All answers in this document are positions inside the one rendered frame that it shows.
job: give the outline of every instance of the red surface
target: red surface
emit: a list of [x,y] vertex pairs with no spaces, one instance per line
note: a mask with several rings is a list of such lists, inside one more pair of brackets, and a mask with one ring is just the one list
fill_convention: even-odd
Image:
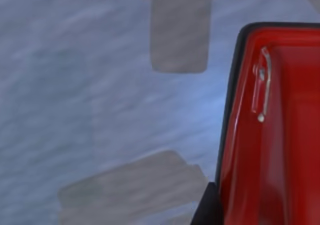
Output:
[[[253,71],[264,46],[272,72],[261,123],[266,88]],[[225,225],[320,225],[319,29],[270,27],[249,35],[220,188]]]

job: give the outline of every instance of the red tray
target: red tray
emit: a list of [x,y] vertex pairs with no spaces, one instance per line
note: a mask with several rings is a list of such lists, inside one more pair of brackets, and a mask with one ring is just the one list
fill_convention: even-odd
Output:
[[215,183],[224,221],[192,224],[320,225],[319,24],[240,32]]

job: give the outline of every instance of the red plastic container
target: red plastic container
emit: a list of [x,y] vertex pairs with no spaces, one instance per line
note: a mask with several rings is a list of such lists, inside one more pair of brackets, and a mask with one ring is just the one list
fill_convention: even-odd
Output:
[[320,225],[319,24],[240,32],[215,182],[219,224]]

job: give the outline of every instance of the black rim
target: black rim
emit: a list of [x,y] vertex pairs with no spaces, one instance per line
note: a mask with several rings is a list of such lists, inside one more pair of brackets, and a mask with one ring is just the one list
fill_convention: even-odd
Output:
[[234,98],[236,94],[236,88],[238,84],[239,73],[241,64],[244,58],[244,51],[247,44],[247,38],[253,31],[261,28],[320,28],[320,23],[303,23],[303,22],[255,22],[244,26],[237,37],[231,70],[229,74],[229,81],[227,86],[227,93],[224,106],[223,122],[220,136],[220,145],[218,151],[216,172],[215,172],[215,183],[217,188],[220,188],[220,175],[223,154],[225,150],[225,142],[227,129],[229,124],[230,113],[234,104]]

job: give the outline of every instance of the glossy red plastic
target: glossy red plastic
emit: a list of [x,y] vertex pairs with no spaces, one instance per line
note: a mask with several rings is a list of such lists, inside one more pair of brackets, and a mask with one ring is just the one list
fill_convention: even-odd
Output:
[[247,36],[219,182],[225,225],[320,225],[319,28]]

